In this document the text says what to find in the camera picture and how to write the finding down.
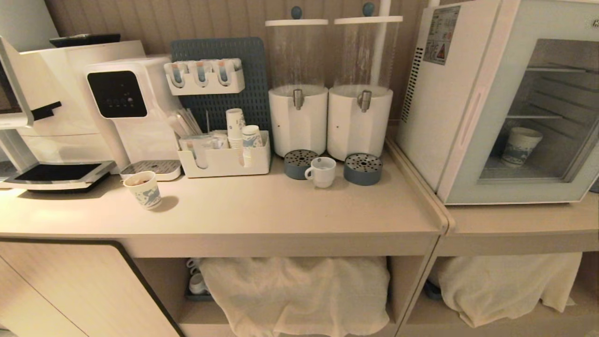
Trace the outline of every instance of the cabinet door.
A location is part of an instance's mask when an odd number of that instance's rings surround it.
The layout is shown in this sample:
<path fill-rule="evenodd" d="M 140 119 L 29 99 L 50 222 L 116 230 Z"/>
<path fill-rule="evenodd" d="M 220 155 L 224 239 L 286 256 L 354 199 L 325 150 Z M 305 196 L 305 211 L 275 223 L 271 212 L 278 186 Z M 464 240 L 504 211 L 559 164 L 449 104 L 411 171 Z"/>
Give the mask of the cabinet door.
<path fill-rule="evenodd" d="M 183 336 L 115 244 L 0 242 L 0 256 L 90 337 Z"/>
<path fill-rule="evenodd" d="M 19 337 L 86 337 L 0 258 L 0 323 Z"/>

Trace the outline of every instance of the gray round tray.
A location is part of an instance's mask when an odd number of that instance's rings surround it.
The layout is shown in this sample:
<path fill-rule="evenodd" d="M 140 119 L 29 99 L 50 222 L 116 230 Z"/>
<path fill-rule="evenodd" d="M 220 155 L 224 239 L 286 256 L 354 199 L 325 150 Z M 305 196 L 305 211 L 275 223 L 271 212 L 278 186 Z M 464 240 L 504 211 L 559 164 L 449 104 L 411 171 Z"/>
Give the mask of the gray round tray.
<path fill-rule="evenodd" d="M 345 159 L 343 177 L 356 185 L 370 186 L 378 183 L 383 173 L 383 161 L 369 154 L 353 154 Z"/>
<path fill-rule="evenodd" d="M 294 150 L 285 155 L 285 174 L 297 180 L 305 180 L 304 172 L 318 154 L 310 150 Z"/>

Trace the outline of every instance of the warning label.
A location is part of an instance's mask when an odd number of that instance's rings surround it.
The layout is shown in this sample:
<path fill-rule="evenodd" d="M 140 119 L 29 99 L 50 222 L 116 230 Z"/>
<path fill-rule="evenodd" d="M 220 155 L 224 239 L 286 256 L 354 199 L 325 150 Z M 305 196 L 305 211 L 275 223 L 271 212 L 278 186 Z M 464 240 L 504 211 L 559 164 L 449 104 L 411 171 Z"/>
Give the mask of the warning label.
<path fill-rule="evenodd" d="M 458 22 L 459 8 L 460 6 L 439 8 L 432 14 L 424 61 L 445 65 L 453 31 Z"/>

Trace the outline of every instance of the fridge glass door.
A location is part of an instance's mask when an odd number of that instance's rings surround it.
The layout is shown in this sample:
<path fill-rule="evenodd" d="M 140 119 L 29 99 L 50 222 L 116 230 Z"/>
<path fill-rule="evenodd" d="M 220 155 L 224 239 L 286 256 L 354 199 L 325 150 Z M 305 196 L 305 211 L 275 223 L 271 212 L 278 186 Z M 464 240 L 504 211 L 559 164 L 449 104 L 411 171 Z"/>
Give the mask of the fridge glass door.
<path fill-rule="evenodd" d="M 447 204 L 582 198 L 599 172 L 598 13 L 522 0 Z"/>

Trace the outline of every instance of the cereal dispenser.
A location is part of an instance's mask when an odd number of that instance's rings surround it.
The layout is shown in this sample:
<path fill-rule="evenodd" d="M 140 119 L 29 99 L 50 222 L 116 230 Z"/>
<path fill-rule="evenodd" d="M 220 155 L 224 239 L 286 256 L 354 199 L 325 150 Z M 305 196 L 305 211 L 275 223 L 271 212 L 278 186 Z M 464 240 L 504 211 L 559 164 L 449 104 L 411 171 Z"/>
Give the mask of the cereal dispenser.
<path fill-rule="evenodd" d="M 335 20 L 339 53 L 329 90 L 327 150 L 338 160 L 355 153 L 379 157 L 393 91 L 389 89 L 401 16 Z"/>
<path fill-rule="evenodd" d="M 266 21 L 273 87 L 268 91 L 274 150 L 284 157 L 326 149 L 324 53 L 328 20 Z"/>

